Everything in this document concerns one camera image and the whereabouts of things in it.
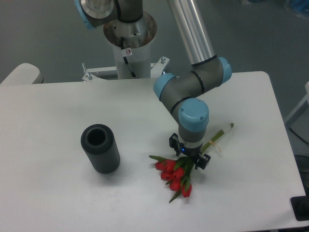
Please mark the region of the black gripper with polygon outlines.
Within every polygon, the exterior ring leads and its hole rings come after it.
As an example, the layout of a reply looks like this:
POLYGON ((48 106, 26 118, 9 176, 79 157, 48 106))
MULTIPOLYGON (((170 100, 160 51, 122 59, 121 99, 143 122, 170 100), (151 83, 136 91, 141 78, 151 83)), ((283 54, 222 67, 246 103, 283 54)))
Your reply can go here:
POLYGON ((174 149, 176 156, 184 154, 192 158, 195 165, 195 170, 198 168, 204 170, 211 160, 211 156, 201 153, 202 145, 202 140, 194 143, 185 140, 179 141, 176 133, 173 133, 169 138, 169 147, 174 149))

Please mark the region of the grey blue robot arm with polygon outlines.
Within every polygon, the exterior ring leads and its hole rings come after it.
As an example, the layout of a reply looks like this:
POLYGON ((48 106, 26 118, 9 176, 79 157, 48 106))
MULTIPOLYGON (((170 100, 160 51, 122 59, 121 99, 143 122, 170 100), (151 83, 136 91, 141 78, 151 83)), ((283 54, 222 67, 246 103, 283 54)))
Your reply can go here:
MULTIPOLYGON (((150 44, 157 25, 143 10, 141 0, 77 0, 75 6, 88 28, 103 28, 114 50, 119 79, 149 78, 154 73, 150 44)), ((195 0, 170 0, 169 7, 192 70, 180 77, 161 73, 153 90, 178 123, 179 132, 170 137, 170 147, 190 157, 196 168, 204 169, 210 160, 202 151, 209 108, 198 97, 227 82, 232 69, 225 58, 213 51, 195 0)))

